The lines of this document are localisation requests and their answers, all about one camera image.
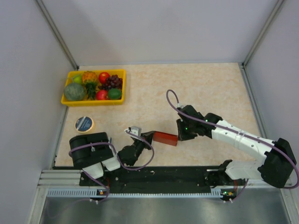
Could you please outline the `red paper box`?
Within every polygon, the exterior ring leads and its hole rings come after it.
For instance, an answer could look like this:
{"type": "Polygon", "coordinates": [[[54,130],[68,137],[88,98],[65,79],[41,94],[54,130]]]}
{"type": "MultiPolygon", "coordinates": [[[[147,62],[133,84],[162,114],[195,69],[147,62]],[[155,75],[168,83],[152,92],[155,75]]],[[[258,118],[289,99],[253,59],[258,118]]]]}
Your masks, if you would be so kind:
{"type": "Polygon", "coordinates": [[[153,135],[153,140],[162,144],[177,146],[178,136],[170,133],[155,132],[153,135]]]}

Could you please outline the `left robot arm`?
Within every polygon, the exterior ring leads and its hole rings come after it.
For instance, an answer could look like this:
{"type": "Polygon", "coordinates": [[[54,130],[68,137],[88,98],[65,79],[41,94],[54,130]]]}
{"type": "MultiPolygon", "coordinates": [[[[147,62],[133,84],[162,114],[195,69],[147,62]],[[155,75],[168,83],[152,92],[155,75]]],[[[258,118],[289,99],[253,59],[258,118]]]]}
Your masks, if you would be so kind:
{"type": "Polygon", "coordinates": [[[125,146],[117,152],[106,132],[85,134],[69,140],[69,156],[75,169],[82,171],[80,186],[97,186],[108,183],[111,175],[120,171],[140,171],[149,165],[150,161],[141,167],[134,167],[144,149],[151,150],[154,131],[139,133],[133,128],[125,130],[133,140],[133,144],[125,146]]]}

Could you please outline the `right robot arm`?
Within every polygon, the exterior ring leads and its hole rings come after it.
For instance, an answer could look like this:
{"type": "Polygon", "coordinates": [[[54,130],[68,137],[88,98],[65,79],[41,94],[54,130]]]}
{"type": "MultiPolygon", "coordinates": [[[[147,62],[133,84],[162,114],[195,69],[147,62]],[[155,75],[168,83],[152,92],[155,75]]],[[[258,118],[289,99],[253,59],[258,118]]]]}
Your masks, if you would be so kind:
{"type": "Polygon", "coordinates": [[[236,149],[253,157],[254,161],[229,161],[219,171],[218,179],[228,185],[237,179],[263,180],[276,188],[285,188],[291,174],[299,170],[288,141],[280,138],[270,140],[250,134],[228,123],[222,117],[208,113],[202,116],[191,105],[175,109],[179,134],[186,133],[182,140],[206,136],[213,140],[228,143],[236,149]]]}

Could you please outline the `green lime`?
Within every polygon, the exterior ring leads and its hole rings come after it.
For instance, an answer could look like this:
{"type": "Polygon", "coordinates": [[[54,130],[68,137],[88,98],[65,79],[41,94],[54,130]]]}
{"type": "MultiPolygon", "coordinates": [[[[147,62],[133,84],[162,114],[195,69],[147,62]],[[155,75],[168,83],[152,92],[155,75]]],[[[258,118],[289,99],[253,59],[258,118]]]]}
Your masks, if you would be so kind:
{"type": "Polygon", "coordinates": [[[118,100],[122,97],[122,91],[120,89],[112,88],[108,91],[107,97],[109,100],[118,100]]]}

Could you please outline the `red apple bottom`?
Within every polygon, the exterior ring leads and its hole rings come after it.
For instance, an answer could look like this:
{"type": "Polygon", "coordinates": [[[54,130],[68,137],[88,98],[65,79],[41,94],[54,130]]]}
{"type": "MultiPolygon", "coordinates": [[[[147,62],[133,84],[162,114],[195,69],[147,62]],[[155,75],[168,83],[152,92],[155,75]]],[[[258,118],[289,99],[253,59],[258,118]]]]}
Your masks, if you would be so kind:
{"type": "Polygon", "coordinates": [[[108,99],[108,91],[106,90],[99,90],[97,93],[96,93],[96,99],[97,100],[107,100],[108,99]]]}

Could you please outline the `red apple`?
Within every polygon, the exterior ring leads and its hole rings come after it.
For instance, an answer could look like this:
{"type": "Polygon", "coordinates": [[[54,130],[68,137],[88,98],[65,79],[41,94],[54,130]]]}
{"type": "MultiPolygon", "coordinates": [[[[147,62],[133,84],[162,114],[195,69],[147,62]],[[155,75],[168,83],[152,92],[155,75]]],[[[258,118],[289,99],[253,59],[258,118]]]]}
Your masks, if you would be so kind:
{"type": "Polygon", "coordinates": [[[96,93],[96,99],[97,100],[107,100],[108,99],[108,91],[106,90],[99,90],[97,93],[96,93]]]}
{"type": "Polygon", "coordinates": [[[99,74],[99,82],[101,84],[105,84],[106,83],[106,80],[110,77],[109,73],[108,72],[101,72],[99,74]]]}

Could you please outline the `purple grapes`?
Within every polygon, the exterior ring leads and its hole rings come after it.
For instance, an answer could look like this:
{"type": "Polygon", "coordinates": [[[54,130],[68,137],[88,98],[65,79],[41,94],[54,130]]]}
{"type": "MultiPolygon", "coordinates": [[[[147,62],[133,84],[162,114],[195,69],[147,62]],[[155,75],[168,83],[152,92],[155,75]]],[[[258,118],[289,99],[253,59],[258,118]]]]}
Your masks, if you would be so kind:
{"type": "Polygon", "coordinates": [[[119,78],[118,75],[111,75],[107,80],[105,84],[101,84],[98,86],[99,90],[110,90],[112,88],[116,89],[122,89],[123,86],[123,79],[119,78]]]}

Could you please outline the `yellow plastic tray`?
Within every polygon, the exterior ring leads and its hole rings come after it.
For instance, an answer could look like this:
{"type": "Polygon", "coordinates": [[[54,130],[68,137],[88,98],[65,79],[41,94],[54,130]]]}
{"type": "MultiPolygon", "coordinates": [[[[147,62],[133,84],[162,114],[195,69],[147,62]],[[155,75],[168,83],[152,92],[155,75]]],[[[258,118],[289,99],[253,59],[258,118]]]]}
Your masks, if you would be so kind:
{"type": "Polygon", "coordinates": [[[124,69],[71,71],[61,103],[66,106],[121,105],[125,86],[124,69]]]}

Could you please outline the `red apple top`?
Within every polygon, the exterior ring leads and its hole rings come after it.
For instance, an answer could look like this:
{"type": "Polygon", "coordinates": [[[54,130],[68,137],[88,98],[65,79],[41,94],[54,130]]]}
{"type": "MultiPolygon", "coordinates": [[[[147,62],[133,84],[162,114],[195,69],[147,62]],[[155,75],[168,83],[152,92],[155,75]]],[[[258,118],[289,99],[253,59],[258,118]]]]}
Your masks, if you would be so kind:
{"type": "Polygon", "coordinates": [[[106,83],[106,80],[110,77],[109,73],[108,72],[101,72],[99,74],[99,82],[101,84],[105,84],[106,83]]]}

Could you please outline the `orange pineapple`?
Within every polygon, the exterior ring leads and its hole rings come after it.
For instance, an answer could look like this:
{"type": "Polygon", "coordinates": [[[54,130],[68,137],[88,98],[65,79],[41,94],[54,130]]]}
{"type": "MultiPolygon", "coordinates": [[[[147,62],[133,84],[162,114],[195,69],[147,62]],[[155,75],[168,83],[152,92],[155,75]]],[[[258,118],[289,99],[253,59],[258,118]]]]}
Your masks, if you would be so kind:
{"type": "Polygon", "coordinates": [[[87,98],[95,100],[98,77],[93,71],[85,71],[82,75],[83,85],[85,86],[87,98]]]}

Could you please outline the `green melon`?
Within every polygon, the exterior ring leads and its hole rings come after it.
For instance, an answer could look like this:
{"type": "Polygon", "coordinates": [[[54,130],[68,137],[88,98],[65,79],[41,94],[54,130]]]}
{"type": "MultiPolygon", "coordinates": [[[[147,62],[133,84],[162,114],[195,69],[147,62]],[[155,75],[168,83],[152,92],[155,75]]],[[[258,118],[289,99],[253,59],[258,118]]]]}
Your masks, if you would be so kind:
{"type": "Polygon", "coordinates": [[[85,98],[86,92],[82,85],[70,83],[64,88],[64,96],[69,101],[81,101],[85,98]]]}

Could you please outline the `green apple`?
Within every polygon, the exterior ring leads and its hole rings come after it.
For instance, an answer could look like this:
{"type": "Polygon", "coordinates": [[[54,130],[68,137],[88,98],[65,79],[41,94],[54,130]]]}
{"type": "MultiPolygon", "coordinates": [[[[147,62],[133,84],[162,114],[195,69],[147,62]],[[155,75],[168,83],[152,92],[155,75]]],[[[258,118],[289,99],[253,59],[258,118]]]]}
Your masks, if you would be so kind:
{"type": "Polygon", "coordinates": [[[79,85],[82,85],[82,83],[83,83],[82,75],[80,75],[80,74],[73,76],[71,79],[74,83],[77,83],[79,85]]]}

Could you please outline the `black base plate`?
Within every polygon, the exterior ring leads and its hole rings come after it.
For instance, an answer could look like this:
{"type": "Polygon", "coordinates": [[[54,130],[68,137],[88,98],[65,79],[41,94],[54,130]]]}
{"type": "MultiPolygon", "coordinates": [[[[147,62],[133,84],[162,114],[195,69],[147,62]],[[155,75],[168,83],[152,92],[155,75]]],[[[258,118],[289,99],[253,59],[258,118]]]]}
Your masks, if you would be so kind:
{"type": "Polygon", "coordinates": [[[98,179],[111,193],[209,193],[218,186],[242,186],[245,180],[232,180],[216,166],[145,167],[138,171],[124,168],[109,172],[98,179]]]}

